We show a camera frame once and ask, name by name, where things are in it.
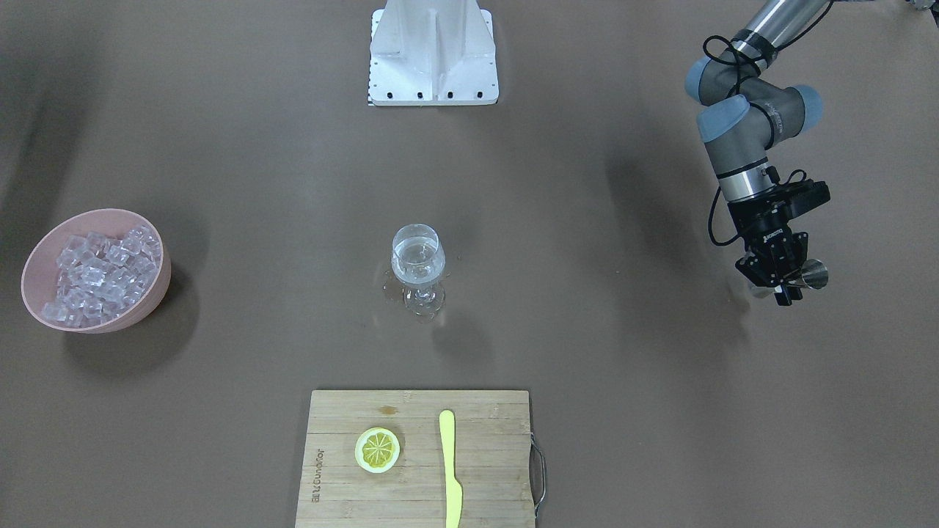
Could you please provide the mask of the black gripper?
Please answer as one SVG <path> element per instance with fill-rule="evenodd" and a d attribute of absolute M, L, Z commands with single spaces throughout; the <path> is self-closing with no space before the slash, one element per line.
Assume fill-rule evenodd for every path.
<path fill-rule="evenodd" d="M 807 257 L 807 241 L 789 228 L 789 221 L 797 217 L 792 212 L 794 196 L 768 193 L 728 203 L 731 220 L 745 245 L 745 254 L 735 262 L 735 268 L 755 287 L 772 288 L 780 307 L 803 300 L 800 269 Z"/>

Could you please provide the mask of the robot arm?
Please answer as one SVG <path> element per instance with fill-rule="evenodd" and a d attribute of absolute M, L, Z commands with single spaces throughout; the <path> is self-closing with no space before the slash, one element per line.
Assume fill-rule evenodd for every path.
<path fill-rule="evenodd" d="M 830 1 L 768 1 L 731 39 L 711 36 L 723 44 L 719 53 L 702 43 L 704 56 L 684 82 L 702 106 L 695 122 L 717 178 L 715 198 L 726 201 L 732 240 L 744 247 L 735 267 L 782 307 L 827 283 L 825 265 L 808 256 L 808 233 L 789 224 L 828 203 L 830 190 L 801 169 L 781 177 L 768 153 L 816 126 L 824 103 L 814 88 L 778 87 L 762 75 L 831 7 Z"/>

